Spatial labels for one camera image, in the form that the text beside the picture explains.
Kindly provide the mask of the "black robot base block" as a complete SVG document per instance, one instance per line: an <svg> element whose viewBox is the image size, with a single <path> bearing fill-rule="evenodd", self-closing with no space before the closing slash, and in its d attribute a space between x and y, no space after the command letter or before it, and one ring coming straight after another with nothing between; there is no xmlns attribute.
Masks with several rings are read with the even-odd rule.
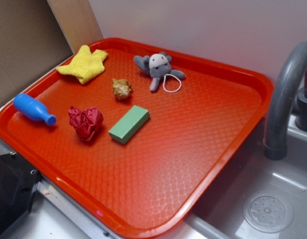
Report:
<svg viewBox="0 0 307 239"><path fill-rule="evenodd" d="M0 155L0 238L30 214L39 179L20 154Z"/></svg>

